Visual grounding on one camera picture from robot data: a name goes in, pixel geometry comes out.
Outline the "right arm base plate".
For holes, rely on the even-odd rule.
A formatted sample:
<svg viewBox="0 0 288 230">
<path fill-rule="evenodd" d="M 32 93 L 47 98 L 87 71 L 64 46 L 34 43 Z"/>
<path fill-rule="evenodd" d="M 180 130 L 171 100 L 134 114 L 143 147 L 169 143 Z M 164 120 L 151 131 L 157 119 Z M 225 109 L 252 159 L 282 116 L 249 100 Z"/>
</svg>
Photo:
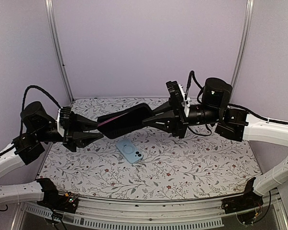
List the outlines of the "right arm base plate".
<svg viewBox="0 0 288 230">
<path fill-rule="evenodd" d="M 258 196 L 255 193 L 250 192 L 247 194 L 222 199 L 221 208 L 226 214 L 229 214 L 259 207 L 263 204 L 264 202 L 262 196 Z"/>
</svg>

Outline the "black phone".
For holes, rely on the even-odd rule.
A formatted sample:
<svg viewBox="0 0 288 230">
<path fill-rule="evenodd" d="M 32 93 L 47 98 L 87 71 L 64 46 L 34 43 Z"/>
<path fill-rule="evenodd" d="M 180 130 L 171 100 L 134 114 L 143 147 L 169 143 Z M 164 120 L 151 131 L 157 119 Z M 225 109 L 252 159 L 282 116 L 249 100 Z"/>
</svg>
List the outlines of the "black phone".
<svg viewBox="0 0 288 230">
<path fill-rule="evenodd" d="M 143 120 L 152 117 L 153 111 L 148 104 L 141 103 L 123 111 L 100 116 L 97 130 L 109 139 L 144 128 Z"/>
</svg>

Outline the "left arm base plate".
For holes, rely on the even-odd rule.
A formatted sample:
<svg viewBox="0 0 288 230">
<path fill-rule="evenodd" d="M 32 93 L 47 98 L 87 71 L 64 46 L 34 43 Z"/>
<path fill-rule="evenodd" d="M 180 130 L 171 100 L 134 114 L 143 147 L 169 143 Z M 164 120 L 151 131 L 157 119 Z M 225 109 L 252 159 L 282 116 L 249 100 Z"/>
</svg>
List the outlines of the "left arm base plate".
<svg viewBox="0 0 288 230">
<path fill-rule="evenodd" d="M 44 194 L 42 201 L 36 202 L 38 205 L 54 211 L 62 211 L 75 214 L 78 208 L 79 199 L 76 194 L 71 192 L 60 194 Z"/>
</svg>

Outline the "light blue phone case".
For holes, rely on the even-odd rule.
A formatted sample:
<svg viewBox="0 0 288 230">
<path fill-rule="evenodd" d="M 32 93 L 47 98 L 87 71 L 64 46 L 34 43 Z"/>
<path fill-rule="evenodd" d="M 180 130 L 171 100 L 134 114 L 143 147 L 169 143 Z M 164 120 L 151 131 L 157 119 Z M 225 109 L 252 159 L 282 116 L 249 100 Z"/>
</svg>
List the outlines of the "light blue phone case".
<svg viewBox="0 0 288 230">
<path fill-rule="evenodd" d="M 116 143 L 116 148 L 130 164 L 138 163 L 144 157 L 129 139 L 118 141 Z"/>
</svg>

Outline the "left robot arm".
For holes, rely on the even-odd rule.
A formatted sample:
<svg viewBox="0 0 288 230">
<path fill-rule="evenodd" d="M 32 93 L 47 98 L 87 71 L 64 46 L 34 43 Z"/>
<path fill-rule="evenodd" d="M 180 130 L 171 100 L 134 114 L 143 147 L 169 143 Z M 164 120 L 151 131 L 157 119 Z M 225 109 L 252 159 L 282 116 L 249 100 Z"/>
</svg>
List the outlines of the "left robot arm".
<svg viewBox="0 0 288 230">
<path fill-rule="evenodd" d="M 46 113 L 40 101 L 35 101 L 26 106 L 20 117 L 26 132 L 0 152 L 0 178 L 37 160 L 45 152 L 44 144 L 60 142 L 69 151 L 76 152 L 78 148 L 103 138 L 103 134 L 94 132 L 98 122 L 74 113 L 69 106 L 59 108 L 54 119 Z M 0 206 L 26 201 L 69 213 L 75 213 L 78 207 L 78 196 L 72 192 L 59 194 L 49 178 L 27 184 L 0 185 Z"/>
</svg>

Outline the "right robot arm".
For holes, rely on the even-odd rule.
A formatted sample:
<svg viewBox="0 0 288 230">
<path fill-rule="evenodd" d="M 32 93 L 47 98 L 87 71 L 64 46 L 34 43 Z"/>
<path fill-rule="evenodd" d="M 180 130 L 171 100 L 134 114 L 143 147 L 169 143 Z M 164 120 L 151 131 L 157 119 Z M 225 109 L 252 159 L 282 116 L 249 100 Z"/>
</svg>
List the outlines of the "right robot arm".
<svg viewBox="0 0 288 230">
<path fill-rule="evenodd" d="M 288 147 L 288 122 L 257 115 L 231 104 L 232 86 L 222 79 L 208 78 L 198 94 L 198 104 L 190 104 L 188 91 L 176 81 L 166 83 L 170 98 L 155 109 L 155 115 L 143 120 L 174 137 L 183 138 L 191 126 L 216 125 L 215 132 L 234 141 L 261 141 Z M 288 180 L 288 156 L 268 172 L 250 179 L 239 197 L 239 205 L 249 209 L 257 198 Z"/>
</svg>

